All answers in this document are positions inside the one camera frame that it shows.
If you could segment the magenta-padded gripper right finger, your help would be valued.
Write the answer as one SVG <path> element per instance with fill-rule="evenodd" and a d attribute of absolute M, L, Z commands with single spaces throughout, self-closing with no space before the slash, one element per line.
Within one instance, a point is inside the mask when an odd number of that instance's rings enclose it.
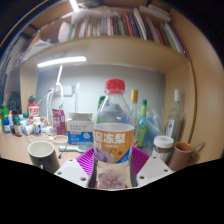
<path fill-rule="evenodd" d="M 133 148 L 128 174 L 129 188 L 146 186 L 172 173 L 173 171 L 161 159 Z"/>

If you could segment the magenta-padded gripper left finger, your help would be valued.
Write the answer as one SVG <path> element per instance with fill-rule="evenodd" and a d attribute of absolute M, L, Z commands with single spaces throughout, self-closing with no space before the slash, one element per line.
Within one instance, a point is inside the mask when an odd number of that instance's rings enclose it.
<path fill-rule="evenodd" d="M 90 149 L 78 158 L 69 158 L 55 175 L 84 188 L 96 186 L 97 167 L 94 163 L 93 150 Z"/>

